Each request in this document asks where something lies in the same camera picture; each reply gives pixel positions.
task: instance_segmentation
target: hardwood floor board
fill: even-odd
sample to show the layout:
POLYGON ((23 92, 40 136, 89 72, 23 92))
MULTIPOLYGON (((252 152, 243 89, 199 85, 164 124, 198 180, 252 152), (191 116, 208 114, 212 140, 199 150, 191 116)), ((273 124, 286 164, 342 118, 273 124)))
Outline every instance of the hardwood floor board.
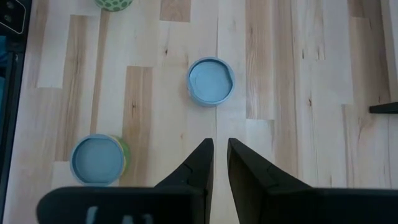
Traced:
POLYGON ((93 92, 93 102, 91 109, 91 119, 90 119, 90 134, 96 133, 97 122, 98 122, 98 108, 100 104, 100 94, 101 85, 103 77, 103 64, 105 55, 105 44, 106 44, 106 34, 108 33, 109 26, 109 13, 106 11, 101 12, 101 19, 99 21, 99 37, 98 37, 98 49, 96 56, 96 68, 95 68, 95 80, 94 80, 94 92, 93 92))
POLYGON ((275 164, 296 177, 297 133, 291 1, 275 4, 275 164))
POLYGON ((315 65, 312 76, 313 141, 317 186, 346 187, 346 142, 341 104, 325 85, 325 63, 315 65))
POLYGON ((152 68, 128 67, 124 95, 123 139, 130 147, 130 166, 120 186, 145 186, 152 115, 152 68))
POLYGON ((153 68, 152 126, 146 184, 153 186, 167 177, 186 158, 188 69, 190 25, 160 22, 158 62, 153 68))
POLYGON ((398 101, 398 2, 381 1, 391 100, 398 101))
POLYGON ((153 67, 157 64, 159 13, 159 0, 133 0, 127 9, 111 14, 109 26, 120 27, 124 37, 122 47, 126 51, 127 65, 153 67))
POLYGON ((45 25, 49 16, 49 0, 32 2, 29 38, 27 39, 24 76, 21 90, 36 88, 40 77, 40 64, 44 45, 45 25))
POLYGON ((398 159, 398 116, 389 115, 388 120, 388 159, 390 165, 390 181, 391 188, 398 189, 398 164, 396 163, 398 159))
POLYGON ((246 116, 274 119, 273 0, 246 0, 246 116))
POLYGON ((49 1, 37 87, 62 88, 70 23, 69 2, 49 1))
POLYGON ((246 23, 245 2, 219 0, 217 56, 235 72, 236 86, 228 101, 216 109, 215 175, 210 220, 238 223, 227 166, 228 138, 246 141, 246 23))
POLYGON ((3 223, 34 222, 37 203, 51 190, 61 97, 50 88, 21 94, 3 223))
POLYGON ((56 161, 68 161, 77 141, 90 133, 97 41, 97 17, 71 16, 63 74, 56 161))
POLYGON ((275 162, 274 121, 247 119, 244 143, 268 161, 275 162))
POLYGON ((298 178, 318 185, 318 152, 315 147, 313 77, 325 63, 323 1, 292 1, 294 39, 294 88, 297 122, 298 178))
POLYGON ((347 0, 323 1, 323 30, 328 88, 339 103, 350 104, 353 102, 353 80, 347 0))
POLYGON ((390 101, 388 78, 378 72, 369 19, 351 18, 350 30, 354 105, 345 106, 348 186, 390 187, 388 116, 368 113, 368 106, 390 101))
POLYGON ((191 0, 161 0, 160 20, 190 22, 191 0))
MULTIPOLYGON (((190 40, 188 47, 188 65, 203 57, 215 57, 217 54, 218 0, 192 0, 190 21, 190 40)), ((205 108, 197 105, 188 97, 183 86, 183 94, 187 97, 185 106, 187 113, 184 140, 188 156, 205 139, 216 139, 216 108, 205 108)))

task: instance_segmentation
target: wood grain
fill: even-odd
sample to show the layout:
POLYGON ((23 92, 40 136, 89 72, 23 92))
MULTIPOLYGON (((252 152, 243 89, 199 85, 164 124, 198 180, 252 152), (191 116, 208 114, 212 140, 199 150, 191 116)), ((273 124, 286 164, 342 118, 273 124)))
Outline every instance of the wood grain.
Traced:
MULTIPOLYGON (((192 0, 188 64, 202 57, 217 54, 218 1, 192 0)), ((184 133, 186 156, 205 139, 216 139, 216 108, 204 108, 194 103, 183 90, 187 113, 187 131, 184 133)))
POLYGON ((70 15, 99 16, 100 8, 93 1, 47 1, 48 16, 40 60, 37 87, 62 88, 63 68, 67 53, 70 15))
POLYGON ((297 176, 294 52, 291 1, 276 1, 275 12, 275 164, 297 176))
POLYGON ((94 80, 94 92, 93 92, 93 103, 91 110, 91 124, 90 124, 90 134, 96 133, 97 130, 97 122, 98 122, 98 107, 100 103, 100 93, 101 93, 101 84, 103 77, 103 64, 104 64, 104 55, 105 55, 105 43, 106 43, 106 34, 108 32, 108 23, 109 23, 109 13, 106 11, 101 12, 101 19, 99 22, 99 37, 98 37, 98 49, 97 49, 97 61, 95 68, 95 80, 94 80))
POLYGON ((100 19, 71 16, 63 74, 56 161, 69 160, 77 140, 89 135, 100 19))
POLYGON ((292 2, 292 27, 294 36, 294 78, 295 78, 295 107, 297 118, 297 150, 298 150, 298 178, 310 185, 318 184, 317 150, 314 144, 313 122, 313 82, 317 75, 318 57, 310 57, 305 52, 311 52, 314 43, 322 38, 323 33, 314 29, 317 20, 316 7, 308 6, 310 1, 292 2))
POLYGON ((44 194, 76 184, 69 150, 89 133, 131 145, 124 186, 157 184, 213 138, 212 223, 238 223, 228 138, 313 186, 397 188, 398 119, 368 114, 395 100, 395 4, 134 0, 108 13, 91 0, 33 1, 3 222, 34 223, 44 194), (186 89, 207 56, 236 76, 216 108, 186 89))
POLYGON ((387 74, 377 72, 369 19, 351 18, 350 27, 355 102, 344 107, 348 186, 390 187, 388 116, 368 113, 369 105, 390 101, 387 74))
POLYGON ((391 100, 398 101, 398 2, 381 1, 391 100))
POLYGON ((78 116, 85 66, 87 19, 71 16, 65 69, 63 73, 62 108, 57 132, 56 161, 68 161, 77 143, 78 116))
POLYGON ((246 116, 274 119, 273 0, 246 0, 246 116))
POLYGON ((61 97, 59 89, 21 93, 3 223, 35 222, 35 208, 51 190, 61 97))
POLYGON ((162 0, 160 20, 190 22, 191 0, 162 0))
POLYGON ((29 38, 27 39, 22 79, 22 91, 35 88, 40 76, 40 61, 44 45, 45 24, 49 13, 49 0, 34 1, 30 13, 29 38))
POLYGON ((185 75, 188 69, 190 26, 160 22, 158 66, 153 68, 152 127, 146 185, 167 177, 192 151, 186 145, 187 100, 185 75))
POLYGON ((246 141, 245 2, 219 0, 217 56, 235 72, 231 98, 216 109, 215 175, 210 222, 239 223, 228 180, 228 138, 246 141))
POLYGON ((122 136, 126 68, 130 65, 156 65, 159 12, 158 0, 138 0, 133 1, 125 10, 109 15, 97 132, 122 136))
POLYGON ((274 121, 246 120, 245 144, 270 162, 275 162, 274 121))
POLYGON ((347 0, 323 1, 323 30, 328 88, 340 103, 352 103, 347 0))
POLYGON ((130 166, 120 186, 145 186, 152 114, 152 69, 128 67, 124 95, 123 139, 130 147, 130 166))
POLYGON ((292 2, 297 11, 297 32, 301 39, 301 58, 325 59, 325 34, 323 25, 323 0, 292 2))

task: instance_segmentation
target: blue container lid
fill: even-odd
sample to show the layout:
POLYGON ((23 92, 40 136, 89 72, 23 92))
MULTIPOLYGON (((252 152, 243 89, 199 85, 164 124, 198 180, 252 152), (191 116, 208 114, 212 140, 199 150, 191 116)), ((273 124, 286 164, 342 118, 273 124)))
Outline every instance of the blue container lid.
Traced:
POLYGON ((199 105, 219 105, 231 96, 234 86, 234 73, 221 59, 201 58, 188 70, 187 88, 192 100, 199 105))
POLYGON ((123 172, 124 156, 119 144, 104 134, 83 138, 73 149, 70 168, 83 185, 106 186, 123 172))

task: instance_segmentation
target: blue lid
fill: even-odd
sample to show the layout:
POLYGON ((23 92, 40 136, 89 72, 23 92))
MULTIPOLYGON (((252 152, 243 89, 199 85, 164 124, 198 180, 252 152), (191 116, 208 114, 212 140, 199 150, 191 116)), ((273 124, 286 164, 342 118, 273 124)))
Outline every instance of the blue lid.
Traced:
POLYGON ((231 67, 215 57, 197 60, 187 74, 188 91, 192 99, 202 106, 216 106, 227 100, 234 83, 231 67))
POLYGON ((74 148, 70 168, 84 185, 112 184, 123 172, 124 156, 119 144, 104 134, 83 138, 74 148))

